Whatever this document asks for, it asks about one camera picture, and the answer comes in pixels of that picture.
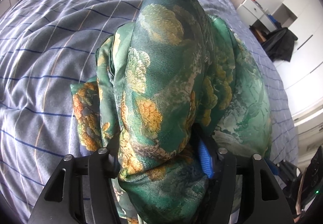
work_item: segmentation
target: metal screw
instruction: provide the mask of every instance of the metal screw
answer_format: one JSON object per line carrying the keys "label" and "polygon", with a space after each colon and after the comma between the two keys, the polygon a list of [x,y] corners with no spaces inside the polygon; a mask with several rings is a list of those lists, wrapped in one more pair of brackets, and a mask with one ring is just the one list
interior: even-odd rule
{"label": "metal screw", "polygon": [[64,161],[70,161],[71,159],[73,158],[73,156],[72,155],[66,155],[66,156],[64,156]]}
{"label": "metal screw", "polygon": [[99,154],[105,154],[108,150],[105,147],[102,147],[98,150]]}
{"label": "metal screw", "polygon": [[218,151],[220,154],[223,154],[223,155],[228,152],[227,149],[225,149],[224,147],[220,147]]}
{"label": "metal screw", "polygon": [[262,159],[262,157],[261,157],[261,155],[259,155],[259,154],[254,154],[254,159],[255,159],[255,160],[261,160],[261,159]]}

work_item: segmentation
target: bed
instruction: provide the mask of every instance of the bed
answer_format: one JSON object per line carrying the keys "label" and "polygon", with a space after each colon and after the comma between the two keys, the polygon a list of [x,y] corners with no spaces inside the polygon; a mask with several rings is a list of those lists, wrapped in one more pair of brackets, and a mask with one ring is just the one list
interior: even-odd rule
{"label": "bed", "polygon": [[[96,49],[117,27],[136,20],[142,1],[20,0],[0,19],[0,190],[23,223],[62,157],[89,154],[77,135],[70,84],[96,75]],[[296,164],[298,139],[274,65],[229,0],[198,1],[251,51],[270,99],[271,160]]]}

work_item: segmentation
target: black cloth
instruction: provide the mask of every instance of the black cloth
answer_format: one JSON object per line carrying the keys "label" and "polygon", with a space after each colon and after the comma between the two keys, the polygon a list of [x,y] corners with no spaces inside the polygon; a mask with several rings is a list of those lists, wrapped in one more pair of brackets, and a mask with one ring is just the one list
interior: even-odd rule
{"label": "black cloth", "polygon": [[261,46],[271,61],[290,61],[295,41],[298,40],[294,33],[292,33],[288,28],[280,28],[270,32],[265,38],[267,40],[263,42]]}

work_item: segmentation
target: folded garment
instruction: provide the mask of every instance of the folded garment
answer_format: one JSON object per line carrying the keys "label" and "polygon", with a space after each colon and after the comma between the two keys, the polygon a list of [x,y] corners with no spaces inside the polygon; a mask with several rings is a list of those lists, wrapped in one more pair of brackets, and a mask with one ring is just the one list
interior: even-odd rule
{"label": "folded garment", "polygon": [[[97,77],[71,85],[80,142],[88,150],[120,137],[120,217],[189,223],[207,189],[191,126],[234,154],[269,157],[269,100],[241,40],[197,0],[144,0],[136,22],[96,52]],[[239,204],[237,181],[233,210]]]}

